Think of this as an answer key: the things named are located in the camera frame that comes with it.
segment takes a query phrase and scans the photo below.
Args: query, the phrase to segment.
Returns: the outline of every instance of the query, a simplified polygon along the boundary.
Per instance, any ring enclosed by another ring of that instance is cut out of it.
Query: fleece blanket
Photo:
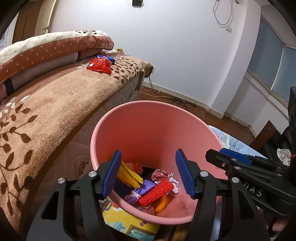
[[[87,70],[84,59],[39,76],[0,106],[0,211],[20,229],[36,177],[60,143],[141,70],[152,66],[114,56],[112,73]]]

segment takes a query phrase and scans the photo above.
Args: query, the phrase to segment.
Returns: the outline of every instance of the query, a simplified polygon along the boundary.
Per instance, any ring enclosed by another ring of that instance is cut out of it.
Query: silver screw
[[[239,183],[239,179],[238,179],[237,177],[233,177],[231,180],[232,180],[234,183]]]
[[[96,176],[96,171],[91,171],[91,172],[89,172],[89,176],[90,176],[90,177],[95,177],[95,176]]]
[[[209,173],[206,172],[206,171],[201,171],[201,172],[200,172],[200,175],[201,175],[202,177],[207,177],[207,176],[209,175]]]
[[[65,181],[66,181],[66,179],[63,178],[63,177],[60,177],[60,178],[57,180],[57,182],[58,182],[59,184],[62,184],[62,183],[64,183]]]

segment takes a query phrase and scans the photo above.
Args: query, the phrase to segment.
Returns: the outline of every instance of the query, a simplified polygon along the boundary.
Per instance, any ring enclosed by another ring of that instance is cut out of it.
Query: pink bucket
[[[175,152],[182,148],[186,157],[201,170],[226,179],[225,171],[206,162],[209,149],[223,148],[211,129],[193,114],[170,104],[135,101],[117,106],[96,125],[91,138],[91,162],[94,170],[120,150],[124,162],[173,172],[180,182],[179,192],[171,195],[167,207],[156,216],[144,213],[120,198],[114,191],[110,198],[122,209],[142,220],[176,225],[192,221],[197,200],[186,194],[175,163]]]

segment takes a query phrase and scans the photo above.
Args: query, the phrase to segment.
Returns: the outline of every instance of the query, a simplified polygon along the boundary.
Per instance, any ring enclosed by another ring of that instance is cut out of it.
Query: wooden floor
[[[143,88],[141,90],[141,96],[140,100],[154,100],[154,101],[161,101],[169,104],[174,104],[177,105],[177,102],[173,102],[171,99],[165,99],[161,97],[155,97],[155,92],[154,91],[145,91]],[[171,95],[168,95],[166,93],[160,92],[158,93],[159,96],[167,96],[167,97],[172,97]],[[203,120],[206,124],[214,126],[225,133],[233,136],[234,138],[242,141],[243,143],[249,145],[253,140],[254,137],[251,134],[250,131],[247,131],[244,126],[241,124],[238,124],[237,122],[229,119],[228,117],[223,117],[222,119],[219,119],[218,117],[207,113],[207,111],[199,107],[197,105],[192,106],[190,104],[178,104],[179,107],[183,109],[187,109],[189,112]]]

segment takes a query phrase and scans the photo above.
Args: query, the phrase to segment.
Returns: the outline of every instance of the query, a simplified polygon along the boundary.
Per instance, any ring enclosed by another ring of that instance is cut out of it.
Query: white leaf print
[[[25,97],[23,97],[20,102],[23,102],[25,99],[28,99],[30,97],[30,95],[26,95]]]

